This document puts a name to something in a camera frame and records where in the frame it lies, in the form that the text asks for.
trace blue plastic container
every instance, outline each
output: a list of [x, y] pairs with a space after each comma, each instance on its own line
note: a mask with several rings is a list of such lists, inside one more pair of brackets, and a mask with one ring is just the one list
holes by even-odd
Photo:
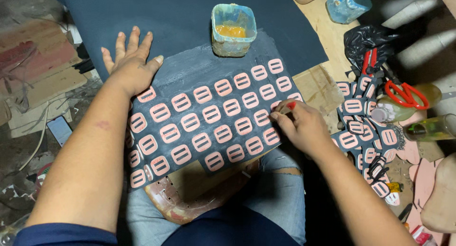
[[326, 8], [334, 22], [349, 24], [372, 7], [371, 0], [327, 0]]
[[[242, 57], [255, 40], [257, 31], [252, 9], [237, 4], [218, 4], [212, 9], [212, 50], [218, 56]], [[245, 38], [220, 35], [215, 26], [239, 26], [245, 29]]]

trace scar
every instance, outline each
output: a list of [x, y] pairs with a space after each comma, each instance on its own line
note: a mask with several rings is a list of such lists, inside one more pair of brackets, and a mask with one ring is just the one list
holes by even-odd
[[108, 121], [98, 121], [97, 123], [95, 123], [95, 126], [101, 128], [101, 129], [103, 129], [105, 131], [109, 130], [109, 122]]

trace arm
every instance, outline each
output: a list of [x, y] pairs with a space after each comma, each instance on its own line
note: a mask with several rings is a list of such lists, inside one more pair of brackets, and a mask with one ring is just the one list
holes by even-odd
[[[290, 101], [293, 100], [282, 101], [276, 111]], [[333, 143], [318, 110], [297, 102], [292, 114], [294, 121], [279, 112], [271, 113], [271, 117], [277, 120], [289, 140], [311, 156], [322, 171], [354, 243], [416, 245], [407, 229]]]
[[152, 33], [138, 46], [133, 27], [116, 42], [116, 59], [101, 49], [110, 74], [87, 113], [57, 155], [26, 226], [73, 223], [116, 231], [123, 181], [123, 151], [129, 100], [151, 84], [163, 56], [145, 63]]

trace red scissors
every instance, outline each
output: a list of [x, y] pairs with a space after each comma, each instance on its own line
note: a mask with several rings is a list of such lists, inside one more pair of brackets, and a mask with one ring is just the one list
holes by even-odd
[[[393, 81], [388, 80], [385, 84], [385, 92], [393, 101], [395, 101], [396, 103], [399, 103], [400, 105], [402, 105], [404, 107], [407, 107], [407, 108], [415, 107], [416, 109], [428, 109], [429, 108], [428, 100], [420, 91], [416, 90], [415, 88], [413, 88], [411, 85], [409, 85], [407, 83], [402, 83], [401, 86], [404, 89], [403, 91], [400, 90], [399, 87], [393, 83]], [[391, 92], [391, 88], [393, 88], [394, 91], [396, 91], [400, 96], [402, 96], [402, 98], [404, 98], [404, 100], [406, 102], [399, 100], [399, 98], [397, 98]], [[419, 105], [419, 103], [417, 103], [415, 101], [415, 99], [412, 96], [412, 92], [414, 92], [416, 95], [418, 95], [418, 97], [421, 99], [421, 101], [423, 101], [423, 106]]]

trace plastic container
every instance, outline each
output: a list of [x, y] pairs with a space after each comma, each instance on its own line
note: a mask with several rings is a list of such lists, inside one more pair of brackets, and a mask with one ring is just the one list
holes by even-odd
[[456, 138], [456, 115], [447, 114], [410, 124], [403, 128], [410, 141], [436, 141]]
[[[218, 4], [212, 9], [212, 50], [222, 57], [242, 57], [255, 40], [257, 31], [252, 9], [237, 4]], [[238, 26], [245, 29], [245, 38], [223, 36], [217, 25]]]
[[[429, 108], [434, 107], [442, 99], [442, 92], [440, 89], [432, 84], [422, 84], [414, 86], [420, 91], [428, 100]], [[412, 94], [417, 103], [423, 105], [423, 102], [416, 94]], [[400, 95], [396, 94], [400, 100], [404, 100]], [[405, 121], [410, 118], [417, 109], [406, 108], [399, 103], [393, 101], [389, 96], [385, 95], [377, 102], [377, 108], [373, 109], [371, 116], [378, 122], [396, 122]]]
[[349, 24], [370, 10], [370, 0], [327, 0], [326, 8], [334, 22]]

